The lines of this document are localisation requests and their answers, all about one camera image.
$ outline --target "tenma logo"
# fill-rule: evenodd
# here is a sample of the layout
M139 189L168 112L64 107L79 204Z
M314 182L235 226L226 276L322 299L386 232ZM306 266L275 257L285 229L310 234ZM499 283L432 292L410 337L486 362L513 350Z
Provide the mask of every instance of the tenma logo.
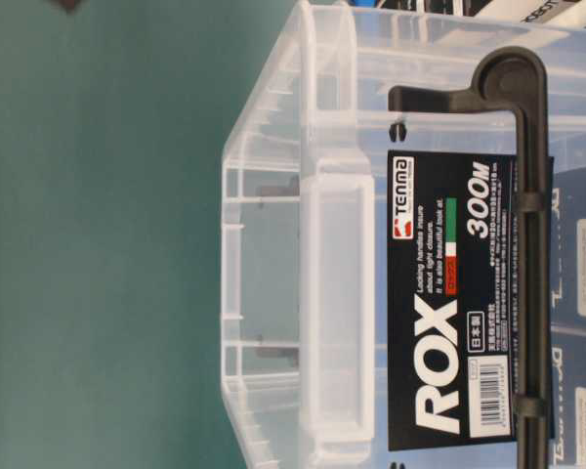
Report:
M414 158L393 159L393 239L412 239L414 235Z

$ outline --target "clear plastic container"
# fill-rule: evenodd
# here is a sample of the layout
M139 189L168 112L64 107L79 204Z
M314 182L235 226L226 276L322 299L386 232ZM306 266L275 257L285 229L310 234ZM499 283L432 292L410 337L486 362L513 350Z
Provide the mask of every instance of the clear plastic container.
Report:
M222 391L248 467L516 466L515 444L389 452L387 436L387 151L516 145L504 112L410 113L393 144L387 95L466 88L507 45L546 65L555 171L586 167L586 31L295 7L224 152Z

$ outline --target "black product package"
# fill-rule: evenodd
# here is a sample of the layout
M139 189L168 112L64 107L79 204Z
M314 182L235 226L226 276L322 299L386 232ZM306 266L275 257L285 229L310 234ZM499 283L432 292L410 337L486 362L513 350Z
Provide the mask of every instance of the black product package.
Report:
M552 322L586 330L586 167L554 176L551 252Z
M514 439L515 158L390 151L389 450Z
M408 12L441 13L445 15L474 17L493 0L379 0L383 8Z
M553 465L586 466L586 333L552 333L554 426Z

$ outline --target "box handle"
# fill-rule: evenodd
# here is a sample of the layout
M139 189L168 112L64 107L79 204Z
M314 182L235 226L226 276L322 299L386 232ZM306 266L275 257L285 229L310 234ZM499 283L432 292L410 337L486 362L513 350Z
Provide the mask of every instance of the box handle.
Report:
M549 245L551 161L548 152L547 73L528 49L506 47L486 56L466 90L437 91L396 86L389 110L475 113L508 110L517 122L519 222L518 468L548 467L551 427L551 332ZM402 122L391 136L405 138Z

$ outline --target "teal background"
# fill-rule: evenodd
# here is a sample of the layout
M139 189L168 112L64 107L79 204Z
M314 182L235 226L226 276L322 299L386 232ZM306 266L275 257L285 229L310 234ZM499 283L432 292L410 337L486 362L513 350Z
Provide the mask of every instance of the teal background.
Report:
M0 0L0 469L244 467L220 158L293 0Z

